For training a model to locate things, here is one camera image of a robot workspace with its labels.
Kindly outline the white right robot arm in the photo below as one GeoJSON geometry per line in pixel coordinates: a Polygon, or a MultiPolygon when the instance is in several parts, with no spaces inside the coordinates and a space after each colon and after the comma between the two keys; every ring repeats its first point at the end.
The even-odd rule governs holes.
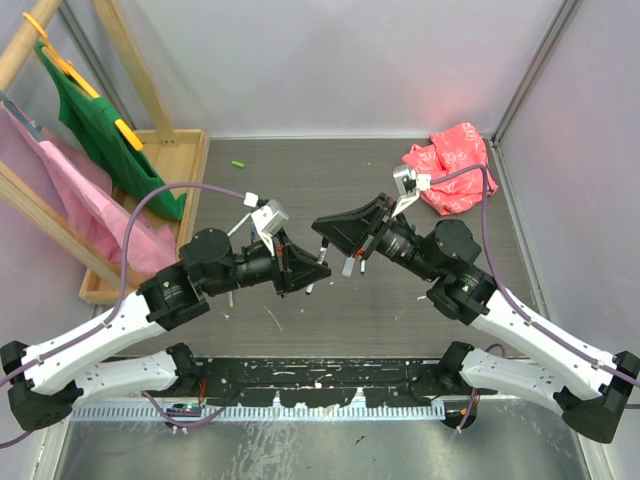
{"type": "Polygon", "coordinates": [[[363,207],[312,224],[348,258],[377,252],[431,283],[426,296],[445,317],[501,339],[530,358],[522,364],[454,342],[440,360],[444,390],[495,390],[558,414],[577,433],[613,441],[634,388],[639,358],[598,349],[559,328],[518,300],[497,278],[477,267],[481,253],[461,220],[438,221],[416,233],[391,199],[378,195],[363,207]]]}

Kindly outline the white pen with black end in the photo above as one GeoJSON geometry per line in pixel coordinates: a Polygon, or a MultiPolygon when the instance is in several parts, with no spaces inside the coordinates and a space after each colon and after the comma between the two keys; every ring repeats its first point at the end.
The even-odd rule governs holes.
{"type": "MultiPolygon", "coordinates": [[[[326,252],[319,251],[319,255],[318,255],[316,263],[318,263],[320,265],[325,261],[327,250],[326,250],[326,252]]],[[[315,286],[315,283],[309,284],[305,289],[305,294],[306,295],[311,295],[312,292],[313,292],[314,286],[315,286]]]]}

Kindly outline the grey highlighter with orange tip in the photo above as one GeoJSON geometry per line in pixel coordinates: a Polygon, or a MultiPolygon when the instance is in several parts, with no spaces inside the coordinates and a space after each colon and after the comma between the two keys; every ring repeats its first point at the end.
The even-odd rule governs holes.
{"type": "Polygon", "coordinates": [[[354,265],[355,265],[355,258],[354,257],[347,257],[345,259],[343,268],[342,268],[342,272],[341,274],[344,277],[350,277],[352,275],[353,269],[354,269],[354,265]]]}

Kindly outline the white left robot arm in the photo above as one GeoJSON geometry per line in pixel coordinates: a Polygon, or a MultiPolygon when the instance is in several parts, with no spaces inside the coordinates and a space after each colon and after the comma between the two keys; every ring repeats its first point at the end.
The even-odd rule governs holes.
{"type": "Polygon", "coordinates": [[[284,231],[272,249],[257,241],[235,253],[224,231],[204,229],[180,249],[179,258],[120,305],[63,335],[37,345],[2,346],[2,381],[10,386],[10,410],[24,431],[47,428],[92,400],[139,391],[191,395],[200,372],[184,344],[140,360],[109,359],[204,315],[210,297],[265,282],[284,296],[331,275],[325,261],[296,246],[284,231]]]}

